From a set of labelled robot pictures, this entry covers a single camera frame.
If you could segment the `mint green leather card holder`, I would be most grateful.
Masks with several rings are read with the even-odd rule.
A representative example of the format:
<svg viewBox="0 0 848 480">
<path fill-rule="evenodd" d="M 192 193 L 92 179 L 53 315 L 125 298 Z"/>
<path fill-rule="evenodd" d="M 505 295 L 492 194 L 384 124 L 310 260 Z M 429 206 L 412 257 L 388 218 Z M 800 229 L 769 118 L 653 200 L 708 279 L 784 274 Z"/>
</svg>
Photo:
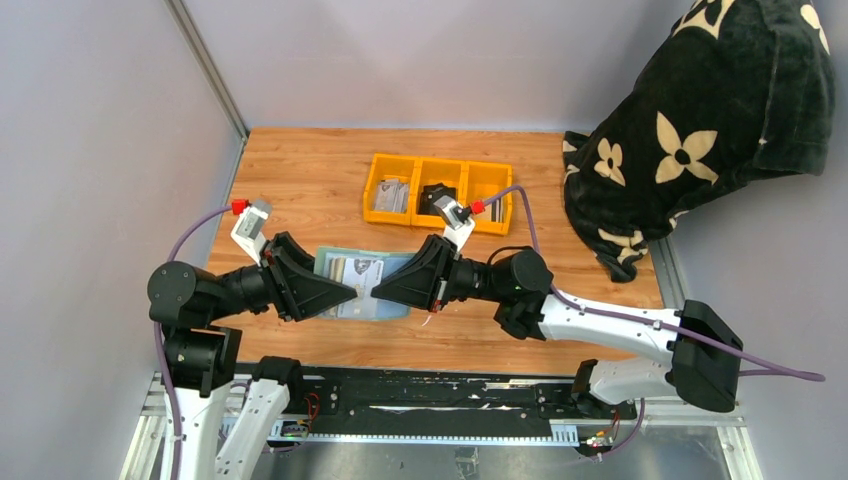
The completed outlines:
<svg viewBox="0 0 848 480">
<path fill-rule="evenodd" d="M 320 276 L 352 287 L 357 296 L 331 307 L 319 317 L 358 321 L 384 321 L 407 317 L 411 308 L 397 302 L 372 296 L 372 289 L 414 256 L 411 252 L 376 252 L 319 247 L 315 255 L 314 272 Z"/>
</svg>

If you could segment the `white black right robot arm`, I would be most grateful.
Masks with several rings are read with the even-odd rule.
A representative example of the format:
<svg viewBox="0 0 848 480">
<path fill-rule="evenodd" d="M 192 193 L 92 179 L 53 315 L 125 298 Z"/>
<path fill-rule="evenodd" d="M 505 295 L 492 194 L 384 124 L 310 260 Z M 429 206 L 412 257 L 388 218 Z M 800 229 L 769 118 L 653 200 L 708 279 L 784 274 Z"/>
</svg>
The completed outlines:
<svg viewBox="0 0 848 480">
<path fill-rule="evenodd" d="M 430 235 L 372 294 L 431 312 L 452 301 L 489 301 L 498 306 L 495 321 L 514 338 L 580 341 L 632 353 L 629 360 L 580 364 L 570 393 L 584 417 L 627 400 L 668 396 L 711 412 L 734 410 L 743 343 L 710 306 L 687 300 L 680 309 L 625 307 L 568 296 L 552 280 L 531 247 L 480 262 Z"/>
</svg>

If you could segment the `white silver credit card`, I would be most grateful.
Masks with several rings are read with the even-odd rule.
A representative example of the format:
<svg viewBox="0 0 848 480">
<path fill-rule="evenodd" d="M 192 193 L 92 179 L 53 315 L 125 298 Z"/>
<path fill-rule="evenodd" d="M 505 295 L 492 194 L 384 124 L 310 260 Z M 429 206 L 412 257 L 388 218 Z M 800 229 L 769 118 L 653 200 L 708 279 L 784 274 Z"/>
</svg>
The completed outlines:
<svg viewBox="0 0 848 480">
<path fill-rule="evenodd" d="M 371 295 L 371 291 L 382 280 L 384 261 L 364 257 L 345 257 L 342 265 L 341 282 L 354 288 L 357 297 L 340 304 L 336 316 L 341 319 L 355 320 L 375 318 L 378 300 Z"/>
</svg>

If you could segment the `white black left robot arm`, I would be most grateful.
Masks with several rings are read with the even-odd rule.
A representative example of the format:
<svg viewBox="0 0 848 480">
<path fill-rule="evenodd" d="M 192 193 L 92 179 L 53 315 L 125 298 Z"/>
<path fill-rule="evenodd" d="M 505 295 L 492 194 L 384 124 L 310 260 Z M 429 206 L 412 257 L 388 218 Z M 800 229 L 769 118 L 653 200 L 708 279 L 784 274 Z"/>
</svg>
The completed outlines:
<svg viewBox="0 0 848 480">
<path fill-rule="evenodd" d="M 165 479 L 247 479 L 279 414 L 320 411 L 299 361 L 266 356 L 255 365 L 247 400 L 225 441 L 219 429 L 233 385 L 241 333 L 214 321 L 275 308 L 301 321 L 356 296 L 354 288 L 317 275 L 314 258 L 288 233 L 259 250 L 258 263 L 223 275 L 169 259 L 151 275 L 147 295 L 173 435 L 163 452 Z"/>
</svg>

